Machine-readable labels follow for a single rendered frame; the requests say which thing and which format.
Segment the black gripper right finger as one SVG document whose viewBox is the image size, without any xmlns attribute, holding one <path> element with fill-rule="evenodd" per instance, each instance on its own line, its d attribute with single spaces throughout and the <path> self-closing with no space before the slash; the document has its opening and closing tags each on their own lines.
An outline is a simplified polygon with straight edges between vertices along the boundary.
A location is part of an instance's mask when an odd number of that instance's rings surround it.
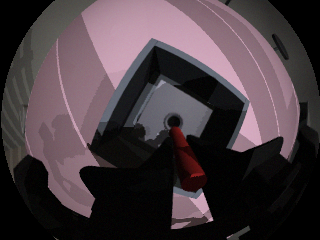
<svg viewBox="0 0 320 240">
<path fill-rule="evenodd" d="M 212 220 L 216 220 L 228 216 L 227 209 L 243 189 L 252 169 L 281 152 L 284 137 L 277 136 L 268 143 L 249 148 L 243 153 L 193 135 L 187 135 L 185 139 L 208 177 L 207 183 L 201 189 Z"/>
</svg>

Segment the grey plate with hole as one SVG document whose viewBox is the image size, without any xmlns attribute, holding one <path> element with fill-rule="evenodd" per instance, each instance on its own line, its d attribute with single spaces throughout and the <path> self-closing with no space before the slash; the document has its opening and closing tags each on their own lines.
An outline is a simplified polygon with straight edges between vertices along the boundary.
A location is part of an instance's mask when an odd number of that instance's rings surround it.
<svg viewBox="0 0 320 240">
<path fill-rule="evenodd" d="M 212 109 L 207 105 L 160 80 L 131 135 L 157 149 L 172 127 L 179 127 L 184 137 L 200 137 L 211 115 Z M 168 125 L 169 117 L 175 119 L 172 125 Z"/>
</svg>

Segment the red peg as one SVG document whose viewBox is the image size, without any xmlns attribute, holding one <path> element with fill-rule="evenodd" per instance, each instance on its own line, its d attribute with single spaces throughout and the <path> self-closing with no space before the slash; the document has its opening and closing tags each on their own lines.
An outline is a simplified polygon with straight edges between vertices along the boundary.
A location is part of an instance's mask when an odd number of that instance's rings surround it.
<svg viewBox="0 0 320 240">
<path fill-rule="evenodd" d="M 183 136 L 183 131 L 179 127 L 169 129 L 169 136 L 173 140 L 173 159 L 175 159 L 177 175 L 179 175 L 180 185 L 184 191 L 192 192 L 203 188 L 207 183 L 207 175 L 204 169 L 201 169 L 199 160 L 196 159 L 195 153 L 192 152 L 191 145 L 187 143 Z"/>
</svg>

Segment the black box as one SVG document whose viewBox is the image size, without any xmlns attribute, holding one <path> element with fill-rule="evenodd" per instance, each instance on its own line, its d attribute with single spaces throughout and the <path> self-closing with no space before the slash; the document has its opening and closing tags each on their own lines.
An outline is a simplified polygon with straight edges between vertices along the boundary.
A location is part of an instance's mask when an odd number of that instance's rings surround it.
<svg viewBox="0 0 320 240">
<path fill-rule="evenodd" d="M 116 168 L 139 168 L 156 148 L 131 133 L 160 80 L 212 109 L 199 139 L 232 149 L 247 115 L 247 97 L 208 65 L 156 39 L 121 77 L 93 136 L 91 151 Z"/>
</svg>

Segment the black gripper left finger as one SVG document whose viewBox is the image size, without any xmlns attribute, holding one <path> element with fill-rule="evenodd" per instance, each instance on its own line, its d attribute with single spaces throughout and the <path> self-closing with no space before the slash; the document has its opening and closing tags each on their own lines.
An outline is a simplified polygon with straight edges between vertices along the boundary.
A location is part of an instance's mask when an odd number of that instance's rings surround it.
<svg viewBox="0 0 320 240">
<path fill-rule="evenodd" d="M 87 165 L 80 169 L 80 177 L 92 196 L 113 200 L 153 201 L 159 204 L 161 219 L 172 224 L 173 203 L 173 140 L 161 143 L 149 160 L 139 168 L 108 168 Z"/>
</svg>

